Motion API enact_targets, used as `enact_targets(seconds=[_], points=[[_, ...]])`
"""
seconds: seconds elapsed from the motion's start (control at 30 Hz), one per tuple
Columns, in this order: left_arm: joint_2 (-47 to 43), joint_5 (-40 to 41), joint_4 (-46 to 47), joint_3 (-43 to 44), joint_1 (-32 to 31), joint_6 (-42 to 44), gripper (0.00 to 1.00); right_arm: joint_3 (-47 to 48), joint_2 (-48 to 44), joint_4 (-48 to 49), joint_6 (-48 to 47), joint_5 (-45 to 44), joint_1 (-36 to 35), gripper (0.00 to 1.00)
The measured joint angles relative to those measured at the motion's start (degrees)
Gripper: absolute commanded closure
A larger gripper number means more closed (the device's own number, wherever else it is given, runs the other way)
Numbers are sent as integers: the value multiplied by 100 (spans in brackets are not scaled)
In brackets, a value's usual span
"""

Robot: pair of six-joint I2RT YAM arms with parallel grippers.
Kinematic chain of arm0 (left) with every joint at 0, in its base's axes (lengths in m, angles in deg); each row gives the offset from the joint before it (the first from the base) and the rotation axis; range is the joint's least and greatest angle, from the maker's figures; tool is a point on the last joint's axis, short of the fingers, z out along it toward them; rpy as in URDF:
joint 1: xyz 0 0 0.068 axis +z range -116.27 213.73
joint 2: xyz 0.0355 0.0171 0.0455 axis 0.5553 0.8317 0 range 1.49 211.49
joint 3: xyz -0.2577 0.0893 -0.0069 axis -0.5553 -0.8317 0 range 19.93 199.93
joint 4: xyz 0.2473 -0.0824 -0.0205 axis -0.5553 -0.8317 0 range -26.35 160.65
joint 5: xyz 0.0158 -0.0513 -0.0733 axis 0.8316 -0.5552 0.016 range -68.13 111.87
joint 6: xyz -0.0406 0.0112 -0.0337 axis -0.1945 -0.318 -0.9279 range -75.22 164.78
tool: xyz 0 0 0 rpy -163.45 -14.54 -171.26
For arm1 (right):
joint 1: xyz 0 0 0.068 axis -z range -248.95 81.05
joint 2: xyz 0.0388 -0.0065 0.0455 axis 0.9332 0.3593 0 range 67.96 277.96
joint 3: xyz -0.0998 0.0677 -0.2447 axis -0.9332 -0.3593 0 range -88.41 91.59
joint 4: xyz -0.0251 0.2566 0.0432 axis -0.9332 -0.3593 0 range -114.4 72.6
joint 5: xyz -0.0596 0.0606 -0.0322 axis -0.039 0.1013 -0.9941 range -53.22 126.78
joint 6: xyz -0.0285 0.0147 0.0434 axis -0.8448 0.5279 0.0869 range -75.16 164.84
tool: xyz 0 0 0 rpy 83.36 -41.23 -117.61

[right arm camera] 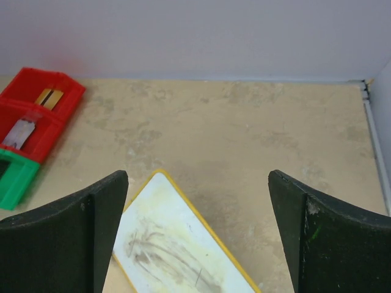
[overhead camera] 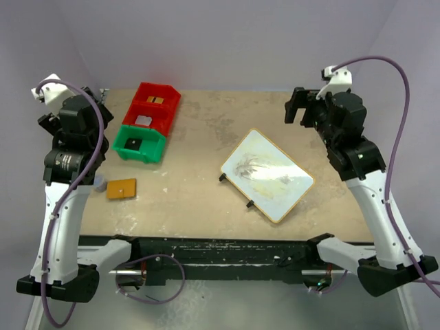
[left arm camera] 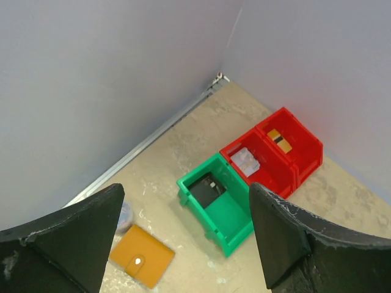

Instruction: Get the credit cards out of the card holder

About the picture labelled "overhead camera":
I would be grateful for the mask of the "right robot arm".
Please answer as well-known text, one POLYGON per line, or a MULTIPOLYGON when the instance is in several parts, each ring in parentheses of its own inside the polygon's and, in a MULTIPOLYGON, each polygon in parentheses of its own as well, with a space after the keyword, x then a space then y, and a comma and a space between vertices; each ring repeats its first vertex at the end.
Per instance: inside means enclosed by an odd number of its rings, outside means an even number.
POLYGON ((367 110, 350 91, 328 93, 297 87, 285 103, 285 123, 304 109, 301 126, 315 129, 330 165, 349 188, 372 234, 374 250, 351 245, 332 234, 308 240, 308 258, 331 263, 357 275, 363 288, 378 297, 438 270, 410 237, 386 185, 386 165, 378 147, 363 135, 367 110))

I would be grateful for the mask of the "red bin with gold card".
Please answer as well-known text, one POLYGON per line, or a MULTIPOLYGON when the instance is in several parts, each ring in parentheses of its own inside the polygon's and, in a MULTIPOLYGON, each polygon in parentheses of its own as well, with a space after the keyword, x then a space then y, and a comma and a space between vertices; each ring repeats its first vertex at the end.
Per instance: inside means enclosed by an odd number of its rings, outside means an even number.
POLYGON ((132 103, 172 109, 180 99, 181 94, 170 85, 141 82, 132 103))

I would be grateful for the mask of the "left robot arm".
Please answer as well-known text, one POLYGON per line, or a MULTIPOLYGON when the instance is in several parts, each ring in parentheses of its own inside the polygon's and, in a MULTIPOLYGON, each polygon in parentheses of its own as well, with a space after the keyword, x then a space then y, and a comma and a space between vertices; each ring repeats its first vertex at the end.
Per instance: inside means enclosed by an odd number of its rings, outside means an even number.
POLYGON ((52 136, 45 156, 45 218, 34 266, 17 292, 71 303, 88 303, 100 277, 139 252, 137 239, 116 235, 88 256, 78 257, 85 204, 96 171, 109 149, 105 129, 113 115, 87 87, 46 78, 32 92, 50 108, 38 124, 52 136))

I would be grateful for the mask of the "green plastic bin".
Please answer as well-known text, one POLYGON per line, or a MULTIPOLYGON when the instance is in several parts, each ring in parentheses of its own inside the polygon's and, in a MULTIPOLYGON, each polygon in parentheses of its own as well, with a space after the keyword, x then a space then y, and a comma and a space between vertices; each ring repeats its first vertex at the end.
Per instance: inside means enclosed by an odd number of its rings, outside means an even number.
POLYGON ((155 129, 122 125, 112 149, 123 160, 136 160, 145 164, 159 163, 166 137, 155 129))

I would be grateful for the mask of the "white board with wooden frame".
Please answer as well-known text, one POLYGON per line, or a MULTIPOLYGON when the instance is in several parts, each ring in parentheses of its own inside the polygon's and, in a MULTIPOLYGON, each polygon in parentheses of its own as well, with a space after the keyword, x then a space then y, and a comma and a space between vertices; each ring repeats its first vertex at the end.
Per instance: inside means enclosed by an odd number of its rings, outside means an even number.
POLYGON ((251 129, 221 165, 228 180, 271 222, 279 223, 311 190, 314 177, 257 129, 251 129))

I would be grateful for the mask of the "red bin with silver card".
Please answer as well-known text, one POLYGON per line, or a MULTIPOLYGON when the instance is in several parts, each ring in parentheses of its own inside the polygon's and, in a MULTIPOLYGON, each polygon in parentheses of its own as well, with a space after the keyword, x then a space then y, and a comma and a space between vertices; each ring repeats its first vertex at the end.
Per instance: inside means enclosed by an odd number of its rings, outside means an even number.
POLYGON ((167 137, 176 113, 176 107, 164 104, 140 103, 129 107, 123 125, 153 129, 167 137))

